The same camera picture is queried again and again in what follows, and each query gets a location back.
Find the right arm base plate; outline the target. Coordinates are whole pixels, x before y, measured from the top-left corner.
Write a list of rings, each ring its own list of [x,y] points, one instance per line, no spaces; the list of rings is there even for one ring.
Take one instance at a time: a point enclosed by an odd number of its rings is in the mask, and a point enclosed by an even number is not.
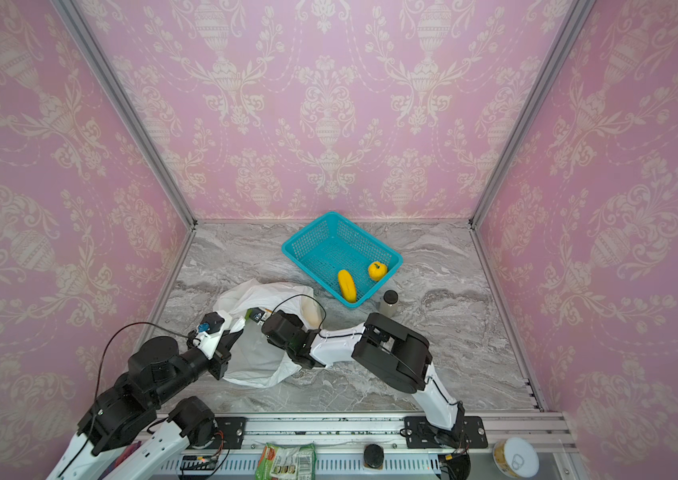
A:
[[[431,425],[425,416],[407,416],[400,435],[409,449],[451,448],[454,450],[486,449],[489,441],[483,420],[466,416],[451,429]]]

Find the yellow fruit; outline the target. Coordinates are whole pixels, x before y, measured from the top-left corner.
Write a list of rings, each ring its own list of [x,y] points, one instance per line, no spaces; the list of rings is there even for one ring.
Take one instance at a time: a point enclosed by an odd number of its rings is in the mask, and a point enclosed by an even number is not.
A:
[[[375,261],[368,267],[368,275],[375,282],[381,281],[388,272],[388,266],[380,261]]]

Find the white plastic bag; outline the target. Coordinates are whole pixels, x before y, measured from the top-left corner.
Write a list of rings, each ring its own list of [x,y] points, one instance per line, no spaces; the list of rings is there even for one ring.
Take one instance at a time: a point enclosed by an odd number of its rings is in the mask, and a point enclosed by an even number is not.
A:
[[[263,284],[251,279],[224,292],[213,305],[215,311],[226,311],[234,320],[243,318],[248,309],[255,307],[296,314],[308,328],[318,327],[323,319],[322,310],[314,299],[314,289],[289,282]],[[224,376],[227,382],[270,388],[302,369],[283,350],[268,343],[260,325],[246,321],[243,331],[232,349]]]

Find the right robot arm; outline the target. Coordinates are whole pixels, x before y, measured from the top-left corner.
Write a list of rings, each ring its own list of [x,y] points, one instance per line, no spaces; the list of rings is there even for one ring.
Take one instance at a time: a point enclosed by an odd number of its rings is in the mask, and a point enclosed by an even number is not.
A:
[[[465,450],[465,410],[445,386],[423,335],[380,313],[353,328],[309,329],[295,314],[278,310],[262,324],[269,344],[305,369],[354,361],[393,389],[413,396],[440,445]]]

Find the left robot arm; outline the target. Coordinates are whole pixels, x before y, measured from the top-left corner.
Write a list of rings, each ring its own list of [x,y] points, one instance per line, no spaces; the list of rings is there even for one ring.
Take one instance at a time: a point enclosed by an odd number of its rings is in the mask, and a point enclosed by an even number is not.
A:
[[[184,353],[170,336],[145,342],[129,358],[128,370],[97,395],[48,477],[148,479],[187,448],[241,449],[246,420],[217,419],[196,396],[180,400],[158,421],[164,404],[202,375],[223,377],[241,335],[223,332],[213,338],[203,331],[190,338],[192,346]]]

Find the teal plastic basket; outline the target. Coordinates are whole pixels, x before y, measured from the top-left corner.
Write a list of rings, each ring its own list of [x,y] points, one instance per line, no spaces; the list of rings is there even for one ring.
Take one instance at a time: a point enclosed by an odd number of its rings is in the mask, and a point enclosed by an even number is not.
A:
[[[400,253],[337,212],[328,212],[299,230],[282,245],[282,252],[344,306],[355,309],[369,300],[404,263]],[[368,275],[371,263],[389,268],[379,282]],[[341,295],[337,274],[348,270],[358,299],[348,303]]]

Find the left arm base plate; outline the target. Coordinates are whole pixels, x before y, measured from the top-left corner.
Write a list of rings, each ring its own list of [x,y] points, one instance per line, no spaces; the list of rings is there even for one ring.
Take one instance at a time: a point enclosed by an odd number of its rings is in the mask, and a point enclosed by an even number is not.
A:
[[[189,440],[189,447],[192,449],[239,450],[242,448],[247,418],[242,416],[183,418],[179,415],[170,419],[170,422],[179,427],[180,436]]]

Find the yellow banana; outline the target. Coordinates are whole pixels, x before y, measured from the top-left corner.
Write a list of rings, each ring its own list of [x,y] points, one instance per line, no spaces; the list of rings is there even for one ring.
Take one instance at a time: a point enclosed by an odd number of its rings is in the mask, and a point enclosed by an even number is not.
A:
[[[348,303],[356,303],[358,299],[357,287],[353,276],[348,270],[341,270],[337,274],[337,281],[342,297]]]

